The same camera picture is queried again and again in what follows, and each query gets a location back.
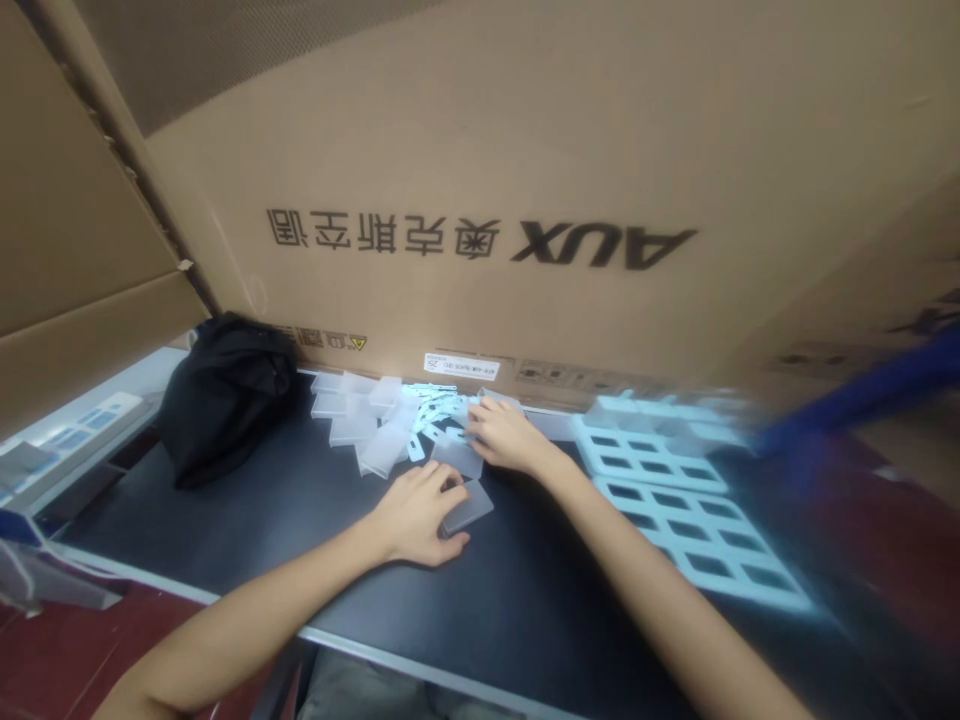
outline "aux logo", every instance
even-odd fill
[[[590,267],[606,267],[624,235],[619,226],[609,223],[585,223],[576,227],[573,227],[573,223],[557,223],[546,231],[539,222],[533,220],[521,220],[520,225],[527,235],[527,247],[510,258],[513,262],[520,262],[533,255],[537,262],[569,265],[577,256],[583,239],[588,235],[598,235],[600,245],[590,261]],[[560,247],[560,254],[554,256],[550,241],[567,230],[570,232]],[[652,268],[696,234],[696,230],[684,230],[678,235],[647,235],[643,228],[626,228],[627,270]]]

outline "forearm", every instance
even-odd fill
[[[222,697],[277,654],[327,602],[382,562],[363,521],[226,595],[171,633],[118,683],[97,718],[133,702],[157,717],[192,713]]]
[[[711,720],[810,718],[713,606],[557,453],[538,479],[564,509],[650,645]]]

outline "label sticker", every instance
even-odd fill
[[[453,355],[426,353],[423,356],[423,369],[438,375],[456,375],[480,380],[496,380],[500,363],[476,358],[461,358]]]

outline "left hand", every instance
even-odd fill
[[[443,492],[448,480],[456,487]],[[470,540],[463,532],[448,540],[437,536],[443,518],[469,496],[459,472],[431,460],[398,477],[364,522],[383,544],[385,562],[436,567],[459,556]]]

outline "mesh panel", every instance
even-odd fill
[[[444,0],[77,0],[140,131],[272,67]]]

